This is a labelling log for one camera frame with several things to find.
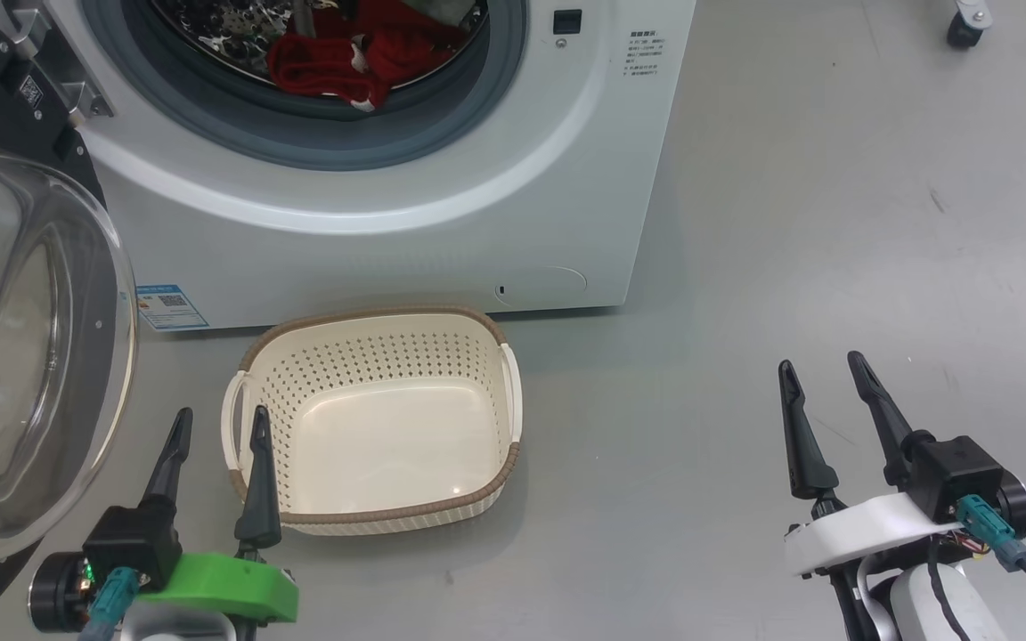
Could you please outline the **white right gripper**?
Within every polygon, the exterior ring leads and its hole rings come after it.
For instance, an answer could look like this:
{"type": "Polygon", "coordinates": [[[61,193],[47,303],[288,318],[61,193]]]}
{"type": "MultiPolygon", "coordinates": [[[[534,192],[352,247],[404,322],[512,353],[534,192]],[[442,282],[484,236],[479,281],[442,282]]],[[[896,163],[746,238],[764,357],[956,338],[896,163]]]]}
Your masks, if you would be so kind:
{"type": "MultiPolygon", "coordinates": [[[[924,487],[913,459],[917,446],[935,442],[935,435],[909,426],[863,353],[849,352],[847,362],[859,398],[875,423],[886,460],[883,478],[895,488],[924,487]]],[[[813,503],[811,518],[816,519],[798,524],[783,537],[787,573],[801,576],[880,555],[884,555],[885,572],[915,567],[925,563],[930,537],[964,527],[951,516],[936,523],[906,492],[843,510],[842,500],[835,495],[837,472],[824,459],[811,430],[803,408],[806,396],[792,362],[780,362],[778,384],[790,494],[813,503]]]]}

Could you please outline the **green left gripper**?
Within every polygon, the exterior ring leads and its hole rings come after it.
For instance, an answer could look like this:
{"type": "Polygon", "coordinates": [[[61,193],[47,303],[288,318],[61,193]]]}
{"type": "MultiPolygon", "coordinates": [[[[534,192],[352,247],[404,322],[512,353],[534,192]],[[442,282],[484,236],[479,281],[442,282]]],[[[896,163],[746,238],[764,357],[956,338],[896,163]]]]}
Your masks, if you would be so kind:
{"type": "MultiPolygon", "coordinates": [[[[160,451],[141,508],[151,514],[175,514],[180,472],[189,455],[194,410],[179,410],[166,445],[160,451]]],[[[183,553],[165,588],[142,592],[135,603],[166,604],[203,612],[222,613],[256,623],[295,623],[300,615],[300,588],[284,569],[259,563],[261,552],[282,540],[280,484],[274,464],[272,422],[265,406],[254,410],[248,490],[233,535],[239,540],[235,556],[183,553]]]]}

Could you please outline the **washing machine glass door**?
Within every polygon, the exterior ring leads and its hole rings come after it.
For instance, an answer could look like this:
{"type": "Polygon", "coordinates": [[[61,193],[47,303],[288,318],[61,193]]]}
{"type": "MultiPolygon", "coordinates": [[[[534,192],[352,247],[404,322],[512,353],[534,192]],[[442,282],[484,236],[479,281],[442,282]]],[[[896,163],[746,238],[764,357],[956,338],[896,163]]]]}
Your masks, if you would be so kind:
{"type": "Polygon", "coordinates": [[[137,354],[134,277],[45,53],[42,0],[0,21],[0,596],[109,454],[137,354]]]}

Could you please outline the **red garment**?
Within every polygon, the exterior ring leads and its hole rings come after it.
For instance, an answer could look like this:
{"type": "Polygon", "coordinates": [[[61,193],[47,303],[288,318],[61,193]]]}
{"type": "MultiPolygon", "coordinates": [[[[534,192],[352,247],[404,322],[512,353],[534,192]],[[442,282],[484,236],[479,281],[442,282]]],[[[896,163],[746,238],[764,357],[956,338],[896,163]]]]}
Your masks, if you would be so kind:
{"type": "Polygon", "coordinates": [[[472,44],[488,0],[290,0],[269,77],[293,96],[374,112],[396,89],[435,76],[472,44]]]}

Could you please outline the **cream perforated laundry basket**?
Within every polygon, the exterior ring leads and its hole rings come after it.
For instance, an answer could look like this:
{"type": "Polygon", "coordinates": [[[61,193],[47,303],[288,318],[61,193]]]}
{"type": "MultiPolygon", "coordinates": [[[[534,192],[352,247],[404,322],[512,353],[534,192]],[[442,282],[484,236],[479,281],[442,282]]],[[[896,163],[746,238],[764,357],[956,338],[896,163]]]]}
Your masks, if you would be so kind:
{"type": "Polygon", "coordinates": [[[501,326],[459,307],[359,310],[262,334],[224,391],[233,489],[248,492],[256,407],[282,526],[399,534],[484,514],[520,455],[524,394],[501,326]]]}

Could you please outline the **white front-load washing machine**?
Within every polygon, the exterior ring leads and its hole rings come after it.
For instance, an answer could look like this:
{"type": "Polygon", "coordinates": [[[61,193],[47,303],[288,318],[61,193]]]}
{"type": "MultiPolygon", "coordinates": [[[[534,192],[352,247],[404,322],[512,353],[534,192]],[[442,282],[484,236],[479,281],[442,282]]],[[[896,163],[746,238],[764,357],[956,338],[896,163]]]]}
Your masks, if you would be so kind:
{"type": "Polygon", "coordinates": [[[586,277],[574,308],[622,304],[699,4],[528,0],[524,57],[480,126],[337,172],[179,126],[118,72],[80,0],[48,1],[114,110],[80,131],[135,284],[176,285],[208,329],[394,304],[521,312],[495,287],[532,266],[586,277]]]}

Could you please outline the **grey rubber door gasket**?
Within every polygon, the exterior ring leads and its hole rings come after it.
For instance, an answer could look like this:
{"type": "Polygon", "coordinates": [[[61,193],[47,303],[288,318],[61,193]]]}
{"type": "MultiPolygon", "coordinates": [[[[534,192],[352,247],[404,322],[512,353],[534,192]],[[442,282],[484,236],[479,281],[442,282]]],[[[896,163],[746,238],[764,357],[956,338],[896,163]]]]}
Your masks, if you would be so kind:
{"type": "Polygon", "coordinates": [[[482,0],[488,16],[463,53],[361,113],[233,73],[184,44],[150,0],[80,3],[103,51],[160,115],[246,157],[337,172],[411,162],[480,126],[513,84],[530,16],[528,0],[482,0]]]}

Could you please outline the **washing machine drum with clothes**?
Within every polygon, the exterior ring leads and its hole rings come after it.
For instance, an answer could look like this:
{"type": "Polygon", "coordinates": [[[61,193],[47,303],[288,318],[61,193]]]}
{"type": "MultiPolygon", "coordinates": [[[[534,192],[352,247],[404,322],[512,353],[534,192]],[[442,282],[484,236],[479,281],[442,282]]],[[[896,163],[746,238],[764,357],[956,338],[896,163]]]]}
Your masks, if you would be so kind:
{"type": "Polygon", "coordinates": [[[147,0],[147,3],[192,49],[239,76],[277,88],[269,77],[267,53],[288,26],[290,0],[147,0]]]}

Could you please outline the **blue energy label sticker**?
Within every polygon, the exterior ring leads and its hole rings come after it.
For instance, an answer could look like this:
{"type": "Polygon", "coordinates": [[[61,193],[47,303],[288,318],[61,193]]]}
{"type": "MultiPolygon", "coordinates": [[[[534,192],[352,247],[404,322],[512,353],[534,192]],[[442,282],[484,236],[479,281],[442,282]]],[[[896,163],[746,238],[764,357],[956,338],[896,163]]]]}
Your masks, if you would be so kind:
{"type": "Polygon", "coordinates": [[[139,313],[159,332],[202,331],[210,324],[174,284],[139,285],[139,313]]]}

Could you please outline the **black caster wheel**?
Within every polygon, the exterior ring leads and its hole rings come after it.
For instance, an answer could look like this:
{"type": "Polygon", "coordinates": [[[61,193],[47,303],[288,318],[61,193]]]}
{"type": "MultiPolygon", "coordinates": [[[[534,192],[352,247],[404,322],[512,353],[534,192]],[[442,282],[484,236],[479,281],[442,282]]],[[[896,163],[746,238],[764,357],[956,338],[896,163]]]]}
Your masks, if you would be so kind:
{"type": "Polygon", "coordinates": [[[956,50],[968,50],[980,43],[994,18],[987,7],[987,0],[951,0],[954,16],[946,31],[946,44],[956,50]]]}

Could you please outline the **silver door hinge bracket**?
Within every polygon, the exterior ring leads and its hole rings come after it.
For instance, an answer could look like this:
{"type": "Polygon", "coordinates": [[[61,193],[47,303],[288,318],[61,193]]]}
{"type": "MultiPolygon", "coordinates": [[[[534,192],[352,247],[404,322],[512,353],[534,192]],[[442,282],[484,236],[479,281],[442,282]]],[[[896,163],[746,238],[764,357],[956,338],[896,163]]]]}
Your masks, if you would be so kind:
{"type": "Polygon", "coordinates": [[[109,99],[72,41],[62,32],[48,0],[0,0],[11,22],[8,36],[25,61],[48,78],[69,116],[77,123],[113,118],[109,99]]]}

